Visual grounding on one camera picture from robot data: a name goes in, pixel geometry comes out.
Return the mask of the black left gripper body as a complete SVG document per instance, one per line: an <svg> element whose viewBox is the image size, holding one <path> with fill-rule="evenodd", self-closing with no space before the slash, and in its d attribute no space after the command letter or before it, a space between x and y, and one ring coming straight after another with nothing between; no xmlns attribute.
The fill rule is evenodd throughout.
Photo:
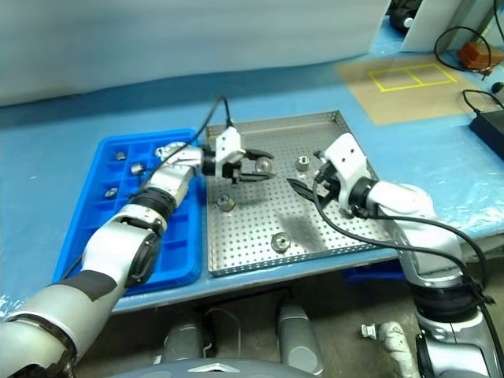
<svg viewBox="0 0 504 378"><path fill-rule="evenodd" d="M239 157L235 162L226 162L222 166L222 177L225 179L230 179L232 184L238 184L239 182L249 183L252 179L247 174L242 174L242 160L247 159L250 156L248 151L242 157Z"/></svg>

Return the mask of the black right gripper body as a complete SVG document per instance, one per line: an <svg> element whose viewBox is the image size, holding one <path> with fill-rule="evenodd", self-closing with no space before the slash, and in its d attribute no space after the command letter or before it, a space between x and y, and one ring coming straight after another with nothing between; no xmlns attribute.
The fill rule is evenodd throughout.
<svg viewBox="0 0 504 378"><path fill-rule="evenodd" d="M327 194L322 196L318 194L318 190L314 187L313 200L315 203L339 202L341 182L337 177L337 173L337 169L330 161L323 162L315 172L313 185L318 186L320 184L327 191Z"/></svg>

